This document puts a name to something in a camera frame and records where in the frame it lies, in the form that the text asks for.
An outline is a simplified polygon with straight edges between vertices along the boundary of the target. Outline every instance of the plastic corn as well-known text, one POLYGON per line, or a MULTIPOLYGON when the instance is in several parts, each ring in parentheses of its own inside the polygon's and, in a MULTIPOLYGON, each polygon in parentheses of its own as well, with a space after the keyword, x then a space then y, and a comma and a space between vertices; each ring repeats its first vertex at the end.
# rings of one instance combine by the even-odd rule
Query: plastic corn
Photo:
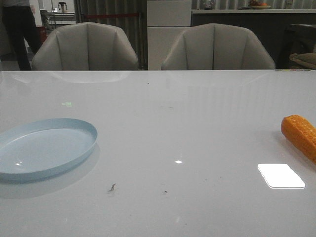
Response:
POLYGON ((283 135, 307 158, 316 163, 316 128, 302 116, 285 117, 281 123, 283 135))

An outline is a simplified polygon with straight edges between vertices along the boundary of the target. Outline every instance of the black pants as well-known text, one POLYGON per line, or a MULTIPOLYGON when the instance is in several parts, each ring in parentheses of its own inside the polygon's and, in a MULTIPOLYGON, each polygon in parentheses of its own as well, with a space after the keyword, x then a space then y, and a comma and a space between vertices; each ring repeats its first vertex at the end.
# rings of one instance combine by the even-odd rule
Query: black pants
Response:
POLYGON ((31 9, 28 6, 3 7, 2 21, 16 54, 20 70, 31 70, 24 38, 34 54, 41 47, 40 34, 36 28, 31 9))

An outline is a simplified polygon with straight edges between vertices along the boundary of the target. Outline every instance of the kettle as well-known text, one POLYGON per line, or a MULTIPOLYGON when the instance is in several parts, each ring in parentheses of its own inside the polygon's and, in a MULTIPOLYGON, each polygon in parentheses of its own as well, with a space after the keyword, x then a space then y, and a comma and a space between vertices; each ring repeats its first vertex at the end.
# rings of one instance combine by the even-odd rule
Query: kettle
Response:
POLYGON ((67 9, 67 4, 66 4, 64 1, 60 1, 60 2, 58 3, 58 9, 60 10, 60 7, 59 7, 59 6, 61 6, 61 12, 62 12, 62 13, 65 12, 65 6, 66 6, 66 10, 68 10, 68 9, 67 9))

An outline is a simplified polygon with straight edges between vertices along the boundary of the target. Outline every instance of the white chair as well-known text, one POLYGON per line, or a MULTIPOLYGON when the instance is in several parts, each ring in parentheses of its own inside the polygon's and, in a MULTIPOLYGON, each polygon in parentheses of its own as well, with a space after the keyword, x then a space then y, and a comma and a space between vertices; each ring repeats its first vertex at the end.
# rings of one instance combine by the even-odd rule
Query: white chair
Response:
POLYGON ((275 69, 275 63, 249 29, 206 24, 184 30, 162 70, 275 69))
POLYGON ((32 60, 33 70, 137 70, 138 60, 125 32, 84 22, 55 29, 32 60))

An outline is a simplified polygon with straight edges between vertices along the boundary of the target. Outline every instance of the light blue plastic plate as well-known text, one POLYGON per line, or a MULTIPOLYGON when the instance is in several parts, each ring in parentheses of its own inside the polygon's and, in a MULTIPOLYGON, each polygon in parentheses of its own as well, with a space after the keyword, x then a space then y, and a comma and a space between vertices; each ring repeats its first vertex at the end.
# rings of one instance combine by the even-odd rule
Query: light blue plastic plate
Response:
POLYGON ((53 118, 0 134, 0 178, 30 181, 73 168, 92 153, 96 128, 82 120, 53 118))

